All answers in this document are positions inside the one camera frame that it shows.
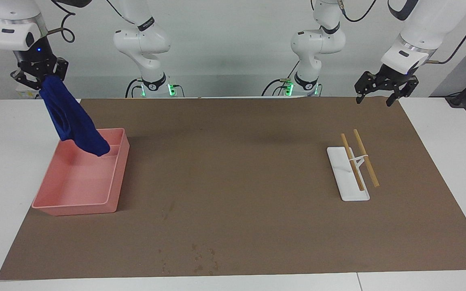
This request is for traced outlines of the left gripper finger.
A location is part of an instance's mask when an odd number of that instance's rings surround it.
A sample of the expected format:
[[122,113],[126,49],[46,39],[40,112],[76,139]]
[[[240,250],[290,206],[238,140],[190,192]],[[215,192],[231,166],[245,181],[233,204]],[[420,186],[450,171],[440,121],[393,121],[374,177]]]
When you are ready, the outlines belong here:
[[399,84],[398,82],[391,83],[391,89],[393,93],[387,98],[386,105],[391,107],[392,104],[403,97],[409,97],[413,90],[415,90],[416,86],[418,85],[419,81],[417,77],[411,77],[403,84]]
[[357,93],[356,102],[360,104],[367,94],[379,90],[377,85],[377,74],[364,72],[354,85],[355,92]]

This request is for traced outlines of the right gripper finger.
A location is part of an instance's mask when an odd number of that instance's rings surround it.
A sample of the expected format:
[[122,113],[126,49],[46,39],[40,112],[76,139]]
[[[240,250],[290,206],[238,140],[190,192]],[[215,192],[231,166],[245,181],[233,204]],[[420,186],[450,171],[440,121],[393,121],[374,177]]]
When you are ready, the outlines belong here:
[[68,66],[69,62],[67,60],[57,60],[55,75],[58,76],[61,81],[65,80]]
[[41,81],[37,81],[35,77],[28,79],[28,76],[23,70],[15,70],[11,72],[11,77],[18,83],[31,88],[32,90],[41,89]]

